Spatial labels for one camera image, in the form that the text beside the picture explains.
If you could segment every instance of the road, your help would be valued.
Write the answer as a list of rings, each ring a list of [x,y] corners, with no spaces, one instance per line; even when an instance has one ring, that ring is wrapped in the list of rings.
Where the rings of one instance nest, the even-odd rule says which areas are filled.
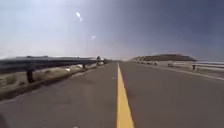
[[[223,81],[127,62],[0,103],[0,128],[223,127]]]

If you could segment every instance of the road marking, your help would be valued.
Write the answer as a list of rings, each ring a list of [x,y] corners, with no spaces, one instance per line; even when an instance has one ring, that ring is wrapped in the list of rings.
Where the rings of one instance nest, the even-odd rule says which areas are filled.
[[[124,82],[118,65],[117,128],[134,128]]]
[[[200,74],[200,73],[190,72],[190,71],[183,71],[181,69],[166,68],[166,67],[161,67],[161,66],[155,67],[155,66],[143,65],[143,64],[137,64],[137,65],[141,65],[141,66],[145,66],[145,67],[151,67],[151,68],[156,68],[156,69],[160,69],[160,70],[164,69],[164,70],[169,70],[169,71],[174,71],[174,72],[185,73],[185,74],[196,75],[196,76],[200,76],[200,77],[205,77],[205,78],[210,78],[210,79],[216,79],[216,80],[224,81],[224,78],[222,78],[222,77],[210,76],[210,75]]]

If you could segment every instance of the guardrail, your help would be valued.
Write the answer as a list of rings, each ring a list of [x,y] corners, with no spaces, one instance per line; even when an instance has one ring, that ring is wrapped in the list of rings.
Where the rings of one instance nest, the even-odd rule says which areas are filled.
[[[162,66],[168,66],[168,67],[174,67],[174,66],[187,66],[191,67],[192,70],[196,70],[199,67],[205,67],[205,68],[217,68],[217,69],[224,69],[224,62],[193,62],[193,61],[137,61],[133,60],[135,63],[141,63],[141,64],[149,64],[149,65],[162,65]]]
[[[85,65],[104,62],[100,59],[90,58],[72,58],[72,57],[32,57],[32,58],[15,58],[0,60],[0,74],[14,73],[25,71],[29,83],[34,82],[33,71],[45,68],[71,66],[71,65]]]

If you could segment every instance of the yellow center line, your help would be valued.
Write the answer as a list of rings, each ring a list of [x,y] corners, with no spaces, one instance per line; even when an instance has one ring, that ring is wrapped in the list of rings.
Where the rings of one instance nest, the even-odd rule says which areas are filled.
[[[118,65],[117,128],[134,128],[124,82]]]

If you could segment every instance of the blue sky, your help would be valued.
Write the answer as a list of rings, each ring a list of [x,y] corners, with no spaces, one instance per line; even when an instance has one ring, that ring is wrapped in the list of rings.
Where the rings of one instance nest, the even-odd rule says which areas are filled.
[[[222,0],[1,0],[0,57],[180,53],[224,61],[223,14]]]

